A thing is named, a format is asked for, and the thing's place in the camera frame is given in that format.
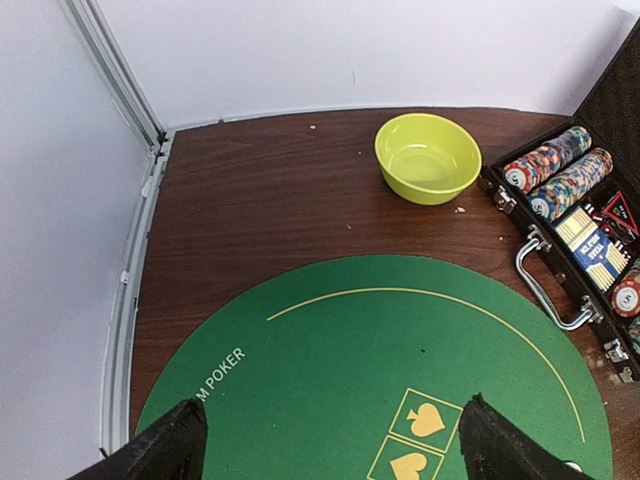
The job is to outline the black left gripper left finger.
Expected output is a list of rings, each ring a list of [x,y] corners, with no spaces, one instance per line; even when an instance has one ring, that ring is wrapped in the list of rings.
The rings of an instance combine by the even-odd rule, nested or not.
[[[201,479],[207,437],[204,404],[183,400],[118,451],[73,478]]]

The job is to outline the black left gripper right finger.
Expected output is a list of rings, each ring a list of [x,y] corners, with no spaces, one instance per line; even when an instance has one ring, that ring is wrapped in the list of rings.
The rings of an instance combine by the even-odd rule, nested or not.
[[[589,476],[549,453],[476,394],[458,424],[461,454],[469,479],[587,479]]]

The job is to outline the black poker chip case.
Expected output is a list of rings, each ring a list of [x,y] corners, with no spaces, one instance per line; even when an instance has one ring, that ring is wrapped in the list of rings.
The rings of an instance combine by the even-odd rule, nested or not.
[[[594,148],[603,148],[613,157],[613,170],[559,219],[549,222],[532,211],[528,199],[549,179],[525,194],[506,181],[503,167],[573,126],[586,128],[592,138],[590,149],[579,158]],[[605,217],[603,210],[607,201],[621,191],[639,230],[639,28],[632,27],[571,117],[483,167],[480,185],[525,235],[525,244],[516,255],[516,269],[552,321],[564,331],[589,326],[622,381],[638,381],[639,314],[620,317],[612,308],[611,297],[633,262],[639,259],[639,234],[621,230]],[[631,255],[621,276],[606,292],[601,292],[582,271],[555,230],[578,207],[587,210],[615,244]]]

